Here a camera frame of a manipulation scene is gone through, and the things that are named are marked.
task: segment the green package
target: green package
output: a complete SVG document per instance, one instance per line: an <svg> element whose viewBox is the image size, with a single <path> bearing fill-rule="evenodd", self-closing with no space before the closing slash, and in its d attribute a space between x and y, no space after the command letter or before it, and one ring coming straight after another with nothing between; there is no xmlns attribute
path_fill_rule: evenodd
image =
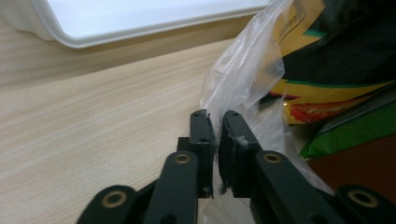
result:
<svg viewBox="0 0 396 224"><path fill-rule="evenodd" d="M318 158L396 133L396 88L329 120L300 154Z"/></svg>

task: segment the transparent plastic wrap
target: transparent plastic wrap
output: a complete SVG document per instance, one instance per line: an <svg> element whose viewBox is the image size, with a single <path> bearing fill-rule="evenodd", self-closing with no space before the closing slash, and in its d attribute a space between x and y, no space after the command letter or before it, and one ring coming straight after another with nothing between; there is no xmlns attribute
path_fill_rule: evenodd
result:
<svg viewBox="0 0 396 224"><path fill-rule="evenodd" d="M289 126L283 119L283 102L277 100L260 105L261 98L284 74L273 31L279 18L285 23L290 20L287 13L292 4L295 4L292 0L273 1L251 20L206 75L201 108L210 113L218 139L225 112L240 113L264 150L286 155L314 187L332 193L298 155ZM215 169L214 187L220 185ZM234 199L230 191L221 196L215 192L214 200L201 200L199 221L205 224L254 223L248 199Z"/></svg>

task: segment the light wood surface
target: light wood surface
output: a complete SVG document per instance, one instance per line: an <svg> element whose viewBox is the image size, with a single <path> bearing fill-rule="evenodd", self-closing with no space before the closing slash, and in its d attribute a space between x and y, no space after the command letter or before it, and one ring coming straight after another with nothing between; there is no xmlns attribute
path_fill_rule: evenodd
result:
<svg viewBox="0 0 396 224"><path fill-rule="evenodd" d="M157 178L231 43L191 48L202 32L76 50L0 19L0 223L75 223L101 189Z"/></svg>

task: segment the plastic bag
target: plastic bag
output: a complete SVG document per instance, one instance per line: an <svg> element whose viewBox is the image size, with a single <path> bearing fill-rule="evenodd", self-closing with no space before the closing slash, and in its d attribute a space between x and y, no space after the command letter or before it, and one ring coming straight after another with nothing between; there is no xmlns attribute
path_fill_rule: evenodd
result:
<svg viewBox="0 0 396 224"><path fill-rule="evenodd" d="M282 117L282 101L279 100L273 105L267 103L259 110L260 99L284 74L279 38L273 37L274 28L279 25L276 23L283 22L281 25L285 29L281 34L284 36L280 39L284 39L290 33L288 30L292 30L290 25L293 22L300 24L298 20L303 20L304 17L298 16L296 10L293 12L294 16L289 14L290 6L298 7L300 3L276 0L251 20L206 75L201 93L201 108L210 113L218 139L225 112L230 109L237 111L244 117L264 150L283 153L314 187L332 192L299 157L291 131ZM219 174L214 173L215 187L219 186L219 179ZM228 193L219 197L215 192L215 200L200 202L201 222L253 223L248 200L234 199Z"/></svg>

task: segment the white plastic container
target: white plastic container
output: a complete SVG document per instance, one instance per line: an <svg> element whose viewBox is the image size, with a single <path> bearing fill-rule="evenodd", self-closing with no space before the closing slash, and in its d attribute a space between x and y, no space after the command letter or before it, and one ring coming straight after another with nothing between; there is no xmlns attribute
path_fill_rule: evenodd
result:
<svg viewBox="0 0 396 224"><path fill-rule="evenodd" d="M0 0L17 30L71 48L252 15L268 0Z"/></svg>

